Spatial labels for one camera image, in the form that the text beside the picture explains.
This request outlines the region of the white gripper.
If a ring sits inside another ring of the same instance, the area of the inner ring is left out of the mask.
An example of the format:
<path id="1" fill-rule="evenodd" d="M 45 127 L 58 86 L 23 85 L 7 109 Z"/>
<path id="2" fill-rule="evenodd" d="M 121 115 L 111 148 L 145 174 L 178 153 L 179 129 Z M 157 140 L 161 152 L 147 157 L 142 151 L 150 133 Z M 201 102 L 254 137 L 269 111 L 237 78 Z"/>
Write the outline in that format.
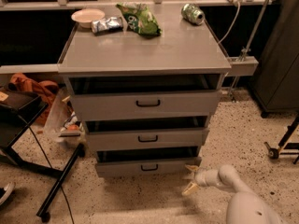
<path id="1" fill-rule="evenodd" d="M 199 166 L 197 165 L 189 165 L 185 164 L 185 167 L 191 171 L 194 172 L 194 181 L 200 186 L 200 187 L 216 187 L 218 184 L 218 171 L 211 169 L 199 169 Z M 190 182 L 187 187 L 182 191 L 183 196 L 188 196 L 193 193 L 195 193 L 199 186 L 194 183 Z"/>

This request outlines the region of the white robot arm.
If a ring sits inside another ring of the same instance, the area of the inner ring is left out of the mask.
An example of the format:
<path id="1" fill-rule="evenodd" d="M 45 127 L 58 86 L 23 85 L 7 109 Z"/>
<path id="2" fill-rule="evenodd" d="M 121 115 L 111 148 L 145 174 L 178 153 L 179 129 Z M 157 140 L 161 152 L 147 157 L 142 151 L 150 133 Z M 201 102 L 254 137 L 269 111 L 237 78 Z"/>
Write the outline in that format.
<path id="1" fill-rule="evenodd" d="M 214 187 L 234 194 L 227 205 L 226 224 L 289 224 L 241 179 L 234 166 L 225 164 L 219 169 L 205 169 L 186 164 L 185 167 L 192 178 L 182 191 L 184 196 L 200 187 Z"/>

